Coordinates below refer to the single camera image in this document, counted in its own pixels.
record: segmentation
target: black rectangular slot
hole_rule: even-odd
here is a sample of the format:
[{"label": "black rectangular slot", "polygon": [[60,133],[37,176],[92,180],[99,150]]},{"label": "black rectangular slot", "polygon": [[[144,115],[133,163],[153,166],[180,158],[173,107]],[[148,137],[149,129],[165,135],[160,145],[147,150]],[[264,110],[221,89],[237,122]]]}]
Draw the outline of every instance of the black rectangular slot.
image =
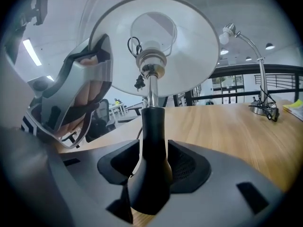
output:
[{"label": "black rectangular slot", "polygon": [[237,187],[254,214],[258,214],[268,206],[266,199],[252,183],[239,183],[237,184]]},{"label": "black rectangular slot", "polygon": [[76,163],[79,163],[79,162],[80,162],[80,160],[77,159],[77,158],[73,158],[73,159],[63,161],[65,166],[70,166],[70,165],[73,165],[73,164],[76,164]]}]

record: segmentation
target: desk lamp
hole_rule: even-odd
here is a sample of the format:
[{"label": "desk lamp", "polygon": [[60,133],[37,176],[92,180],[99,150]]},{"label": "desk lamp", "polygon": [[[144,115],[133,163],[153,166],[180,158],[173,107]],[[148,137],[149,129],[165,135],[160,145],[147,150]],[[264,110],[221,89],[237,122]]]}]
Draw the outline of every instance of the desk lamp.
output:
[{"label": "desk lamp", "polygon": [[235,36],[236,38],[240,38],[245,41],[255,52],[257,56],[257,61],[260,65],[260,95],[259,100],[256,102],[252,102],[250,105],[250,110],[255,114],[266,116],[269,120],[277,121],[279,116],[279,111],[276,106],[276,102],[274,99],[267,93],[267,80],[266,73],[263,65],[264,57],[261,56],[259,50],[256,45],[246,36],[241,34],[241,31],[236,33],[236,26],[233,23],[226,25],[223,28],[223,34],[219,36],[221,44],[227,44],[229,41],[229,37]]},{"label": "desk lamp", "polygon": [[[31,108],[40,108],[41,121],[28,109],[45,134],[0,130],[1,162],[11,185],[54,226],[130,226],[131,207],[156,215],[151,227],[258,224],[282,193],[257,170],[207,145],[168,140],[166,155],[165,109],[157,107],[158,97],[201,84],[215,69],[219,53],[213,26],[185,1],[116,4],[98,20],[90,38],[70,53],[55,85],[39,92]],[[95,54],[98,65],[81,67],[80,59]],[[138,87],[138,77],[147,87]],[[87,80],[106,82],[100,97],[112,84],[148,98],[148,107],[142,109],[142,160],[135,174],[139,140],[62,155],[50,146]]]}]

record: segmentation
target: wooden tabletop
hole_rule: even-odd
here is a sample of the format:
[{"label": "wooden tabletop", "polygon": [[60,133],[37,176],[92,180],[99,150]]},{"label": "wooden tabletop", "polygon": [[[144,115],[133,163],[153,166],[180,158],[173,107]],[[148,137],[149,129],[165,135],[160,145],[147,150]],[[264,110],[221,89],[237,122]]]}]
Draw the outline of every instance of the wooden tabletop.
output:
[{"label": "wooden tabletop", "polygon": [[[284,104],[290,102],[277,103],[278,122],[254,114],[248,104],[165,108],[165,137],[166,140],[195,144],[239,157],[287,191],[301,168],[303,122],[283,110]],[[133,140],[141,126],[142,120],[138,117],[73,151]],[[62,153],[68,151],[60,148]],[[142,216],[134,214],[134,219]]]}]

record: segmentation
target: white ceiling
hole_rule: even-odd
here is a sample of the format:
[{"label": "white ceiling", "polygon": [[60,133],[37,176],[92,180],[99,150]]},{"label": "white ceiling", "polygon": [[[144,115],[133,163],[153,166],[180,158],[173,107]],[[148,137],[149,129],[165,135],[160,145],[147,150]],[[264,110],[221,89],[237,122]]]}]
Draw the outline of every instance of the white ceiling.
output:
[{"label": "white ceiling", "polygon": [[[95,22],[120,0],[48,0],[44,23],[26,28],[24,39],[30,38],[42,63],[37,67],[23,44],[20,45],[16,70],[27,81],[42,75],[57,76],[69,52],[90,35]],[[259,48],[266,63],[302,65],[301,42],[287,16],[273,0],[187,0],[197,6],[212,22],[218,34],[222,28],[235,23],[237,30],[250,38]],[[265,50],[266,43],[276,47]],[[233,38],[224,46],[229,53],[222,65],[245,63],[256,58],[253,50],[242,40]]]}]

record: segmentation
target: stack of paper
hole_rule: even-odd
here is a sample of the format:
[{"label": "stack of paper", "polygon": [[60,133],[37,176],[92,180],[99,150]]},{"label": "stack of paper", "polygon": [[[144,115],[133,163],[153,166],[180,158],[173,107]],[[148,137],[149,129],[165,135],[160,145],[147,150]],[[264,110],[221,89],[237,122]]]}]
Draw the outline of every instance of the stack of paper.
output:
[{"label": "stack of paper", "polygon": [[283,109],[287,110],[303,121],[303,102],[300,99],[293,104],[283,105]]}]

